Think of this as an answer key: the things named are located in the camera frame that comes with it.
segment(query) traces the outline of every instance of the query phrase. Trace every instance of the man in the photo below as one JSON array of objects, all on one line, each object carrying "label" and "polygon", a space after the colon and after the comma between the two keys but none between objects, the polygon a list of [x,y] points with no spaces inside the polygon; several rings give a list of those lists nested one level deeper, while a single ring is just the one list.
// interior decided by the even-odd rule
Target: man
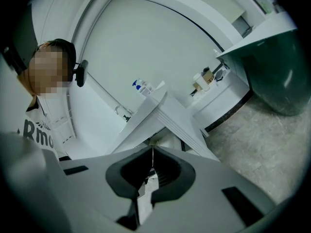
[{"label": "man", "polygon": [[40,45],[29,67],[18,76],[33,100],[17,133],[33,140],[41,149],[52,150],[57,157],[64,155],[55,150],[52,128],[37,96],[56,93],[57,88],[67,87],[73,78],[75,62],[74,45],[63,39],[55,39]]}]

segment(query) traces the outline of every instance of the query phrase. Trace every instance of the small box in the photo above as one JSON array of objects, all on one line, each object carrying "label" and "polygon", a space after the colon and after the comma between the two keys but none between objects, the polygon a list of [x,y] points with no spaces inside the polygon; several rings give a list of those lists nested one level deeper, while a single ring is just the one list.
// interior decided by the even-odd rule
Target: small box
[{"label": "small box", "polygon": [[[203,79],[206,81],[207,84],[210,84],[214,80],[214,74],[209,70],[204,74]],[[202,90],[202,88],[197,84],[197,82],[194,82],[193,87],[199,91]]]}]

